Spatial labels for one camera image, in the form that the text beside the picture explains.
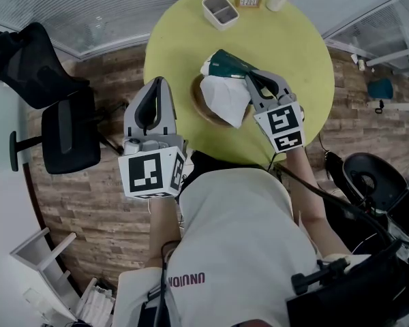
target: person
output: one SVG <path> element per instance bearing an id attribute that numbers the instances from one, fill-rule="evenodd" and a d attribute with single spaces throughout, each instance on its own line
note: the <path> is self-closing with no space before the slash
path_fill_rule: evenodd
<path id="1" fill-rule="evenodd" d="M 153 326 L 142 314 L 160 301 L 148 302 L 164 260 L 171 326 L 289 326 L 291 276 L 318 271 L 318 258 L 351 254 L 329 225 L 322 198 L 293 180 L 289 196 L 258 166 L 199 152 L 192 161 L 179 197 L 183 237 L 175 199 L 149 200 L 149 259 L 120 275 L 114 327 Z M 286 153 L 286 164 L 317 186 L 302 147 Z"/>

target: wooden bowl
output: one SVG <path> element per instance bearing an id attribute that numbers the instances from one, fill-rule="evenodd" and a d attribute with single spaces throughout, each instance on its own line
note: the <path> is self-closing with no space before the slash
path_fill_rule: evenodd
<path id="1" fill-rule="evenodd" d="M 205 120 L 209 121 L 210 123 L 218 126 L 223 127 L 233 127 L 230 123 L 220 118 L 216 113 L 214 113 L 206 104 L 205 98 L 203 97 L 202 89 L 200 88 L 200 83 L 202 82 L 203 78 L 205 78 L 202 74 L 195 77 L 191 83 L 191 98 L 192 98 L 192 105 L 195 107 L 197 112 L 203 117 Z M 248 105 L 245 109 L 243 122 L 245 118 L 250 113 L 252 109 L 251 105 Z"/>

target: blue trash bin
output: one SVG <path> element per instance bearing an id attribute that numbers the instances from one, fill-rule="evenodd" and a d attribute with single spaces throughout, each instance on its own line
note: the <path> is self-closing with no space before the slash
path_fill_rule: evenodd
<path id="1" fill-rule="evenodd" d="M 370 82 L 367 88 L 368 94 L 372 98 L 391 99 L 394 94 L 393 84 L 389 79 Z"/>

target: black pants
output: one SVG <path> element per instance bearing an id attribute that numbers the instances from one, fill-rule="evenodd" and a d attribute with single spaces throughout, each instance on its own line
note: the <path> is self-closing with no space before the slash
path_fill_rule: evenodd
<path id="1" fill-rule="evenodd" d="M 194 170 L 191 174 L 184 180 L 180 194 L 176 197 L 176 201 L 179 202 L 179 197 L 183 193 L 186 187 L 194 182 L 199 176 L 204 173 L 218 171 L 218 170 L 229 170 L 232 168 L 259 168 L 264 170 L 262 166 L 259 165 L 239 165 L 237 163 L 231 163 L 227 161 L 221 161 L 210 157 L 200 151 L 194 151 L 191 155 L 191 161 L 194 164 Z"/>

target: mesh backrest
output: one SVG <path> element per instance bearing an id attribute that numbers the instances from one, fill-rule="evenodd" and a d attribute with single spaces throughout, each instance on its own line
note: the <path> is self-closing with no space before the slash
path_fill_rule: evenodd
<path id="1" fill-rule="evenodd" d="M 88 80 L 65 72 L 40 23 L 31 23 L 20 33 L 0 35 L 0 80 L 36 109 L 89 85 Z"/>

